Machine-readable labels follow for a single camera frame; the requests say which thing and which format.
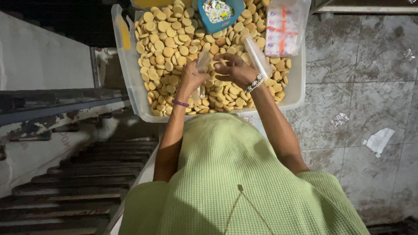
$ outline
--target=staircase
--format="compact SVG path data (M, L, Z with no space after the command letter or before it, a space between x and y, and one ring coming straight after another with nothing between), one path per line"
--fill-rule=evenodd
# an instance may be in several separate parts
M157 144L150 138L97 142L13 188L0 199L0 234L103 234Z

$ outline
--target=bracelet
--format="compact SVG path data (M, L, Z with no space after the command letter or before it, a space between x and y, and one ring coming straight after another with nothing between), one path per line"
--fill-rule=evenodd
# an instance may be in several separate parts
M188 107L188 106L190 106L189 104L187 104L187 103L182 103L182 102L180 102L180 101L178 101L178 100L172 100L171 101L173 104L175 104L175 105L181 105L181 106L184 106L184 107Z
M252 90L254 90L255 88L259 87L262 83L264 82L264 78L262 74L258 74L257 78L255 79L255 81L253 81L251 83L251 85L249 85L246 89L245 92L250 93L252 92Z

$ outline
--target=hand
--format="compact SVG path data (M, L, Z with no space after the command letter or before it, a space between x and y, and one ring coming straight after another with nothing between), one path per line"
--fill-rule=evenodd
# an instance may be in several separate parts
M213 57L215 61L220 59L228 60L229 62L227 62L227 66L221 63L215 64L215 72L224 75L215 76L217 79L233 82L245 90L257 78L257 71L245 63L240 56L224 53Z
M209 74L200 74L196 69L196 65L197 59L187 63L181 71L181 81L177 91L177 100L183 100L179 100L180 102L187 102L192 92L210 78Z

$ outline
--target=green knit top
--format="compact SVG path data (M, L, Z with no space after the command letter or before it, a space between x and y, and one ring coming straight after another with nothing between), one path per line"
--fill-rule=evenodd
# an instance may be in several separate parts
M170 182L133 188L120 235L368 234L338 180L292 174L245 120L203 115L184 126Z

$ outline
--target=dirty floor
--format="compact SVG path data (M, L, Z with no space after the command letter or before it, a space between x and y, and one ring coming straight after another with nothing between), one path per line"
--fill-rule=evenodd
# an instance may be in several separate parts
M417 53L418 16L308 21L305 104L287 120L308 166L335 175L366 224L418 217ZM349 121L334 128L339 112ZM377 159L362 142L386 127L395 133Z

